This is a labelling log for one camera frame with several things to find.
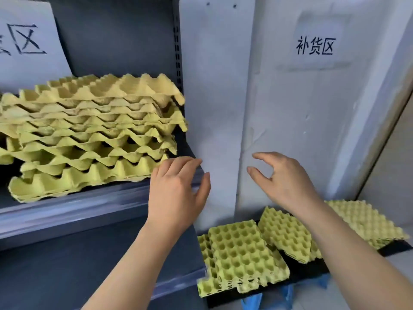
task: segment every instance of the sign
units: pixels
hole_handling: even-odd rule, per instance
[[[293,41],[289,48],[290,70],[317,70],[342,67],[340,51],[350,15],[312,14],[303,12],[297,21]]]
[[[0,69],[2,93],[71,75],[49,3],[0,0]]]

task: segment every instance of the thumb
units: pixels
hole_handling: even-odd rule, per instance
[[[251,176],[252,180],[260,186],[260,188],[269,194],[272,187],[272,182],[270,179],[266,178],[257,168],[253,166],[247,167],[247,172]]]
[[[206,172],[201,180],[201,185],[195,194],[195,206],[199,208],[199,212],[205,207],[209,191],[211,190],[211,177],[209,172]]]

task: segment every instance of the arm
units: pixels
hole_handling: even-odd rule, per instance
[[[168,159],[151,176],[148,218],[136,240],[82,310],[146,309],[169,251],[195,221],[211,189],[205,173],[196,194],[191,182],[200,159]]]
[[[248,173],[273,202],[307,226],[351,309],[411,309],[413,285],[323,202],[296,160],[276,152],[253,157],[274,173],[266,178],[252,166]]]

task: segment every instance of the forearm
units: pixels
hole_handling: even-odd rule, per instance
[[[82,310],[146,309],[163,262],[175,241],[159,235],[147,222]]]
[[[323,202],[299,217],[351,309],[408,309],[412,284]]]

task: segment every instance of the hand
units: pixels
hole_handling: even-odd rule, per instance
[[[207,201],[211,189],[209,172],[202,177],[198,192],[194,194],[191,188],[201,162],[177,157],[163,161],[152,172],[147,223],[175,240],[196,220]]]
[[[294,215],[306,206],[323,203],[307,172],[297,160],[278,152],[257,152],[252,156],[274,168],[272,176],[266,178],[257,168],[247,167],[254,182],[274,203]]]

